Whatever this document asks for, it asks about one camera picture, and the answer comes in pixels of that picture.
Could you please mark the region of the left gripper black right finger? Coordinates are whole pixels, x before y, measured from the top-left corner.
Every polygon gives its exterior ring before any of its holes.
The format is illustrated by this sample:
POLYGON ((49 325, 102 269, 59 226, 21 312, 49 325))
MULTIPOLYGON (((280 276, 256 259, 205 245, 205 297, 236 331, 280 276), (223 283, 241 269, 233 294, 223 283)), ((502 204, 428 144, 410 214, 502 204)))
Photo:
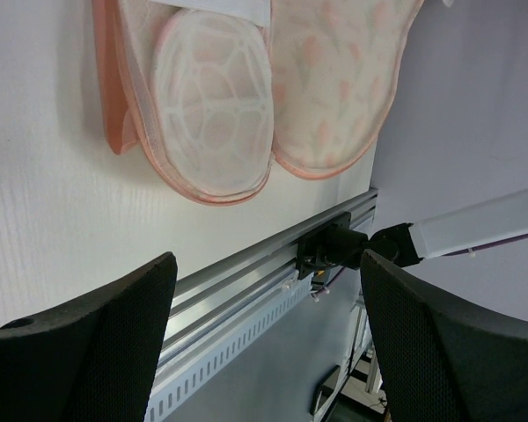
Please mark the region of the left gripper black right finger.
POLYGON ((361 259, 363 297, 394 421, 528 421, 528 322, 397 267, 361 259))

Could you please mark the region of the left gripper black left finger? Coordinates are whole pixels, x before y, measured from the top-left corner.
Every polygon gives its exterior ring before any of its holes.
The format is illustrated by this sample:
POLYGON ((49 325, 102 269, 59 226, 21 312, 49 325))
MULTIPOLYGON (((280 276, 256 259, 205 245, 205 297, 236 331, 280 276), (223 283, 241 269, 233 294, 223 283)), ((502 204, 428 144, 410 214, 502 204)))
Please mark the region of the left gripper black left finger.
POLYGON ((141 421, 177 282, 166 252, 0 327, 0 421, 141 421))

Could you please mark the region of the peach floral mesh laundry bag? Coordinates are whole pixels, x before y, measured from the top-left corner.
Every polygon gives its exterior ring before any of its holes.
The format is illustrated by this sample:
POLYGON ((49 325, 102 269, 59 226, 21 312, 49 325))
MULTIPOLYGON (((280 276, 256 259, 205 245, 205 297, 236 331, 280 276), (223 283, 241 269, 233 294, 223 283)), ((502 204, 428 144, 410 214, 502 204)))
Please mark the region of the peach floral mesh laundry bag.
POLYGON ((273 164, 307 180, 375 143, 419 1, 95 1, 106 140, 140 147, 177 193, 258 194, 273 164))

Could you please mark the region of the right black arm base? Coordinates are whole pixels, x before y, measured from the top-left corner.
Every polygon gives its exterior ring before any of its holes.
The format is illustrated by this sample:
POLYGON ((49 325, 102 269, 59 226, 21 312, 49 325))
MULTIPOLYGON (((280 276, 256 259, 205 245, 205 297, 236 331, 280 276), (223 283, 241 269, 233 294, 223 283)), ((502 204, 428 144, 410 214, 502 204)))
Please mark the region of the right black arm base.
POLYGON ((302 280, 336 266, 356 269, 368 236, 350 228, 352 214, 341 212, 297 241, 296 269, 302 280))

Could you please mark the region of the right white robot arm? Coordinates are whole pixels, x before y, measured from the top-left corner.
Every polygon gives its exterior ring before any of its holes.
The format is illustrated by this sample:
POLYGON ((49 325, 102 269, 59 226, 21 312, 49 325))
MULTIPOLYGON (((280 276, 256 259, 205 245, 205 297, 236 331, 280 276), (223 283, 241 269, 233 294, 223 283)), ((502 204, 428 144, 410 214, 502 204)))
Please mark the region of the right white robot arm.
POLYGON ((396 266, 476 251, 528 238, 528 189, 375 233, 366 248, 396 266))

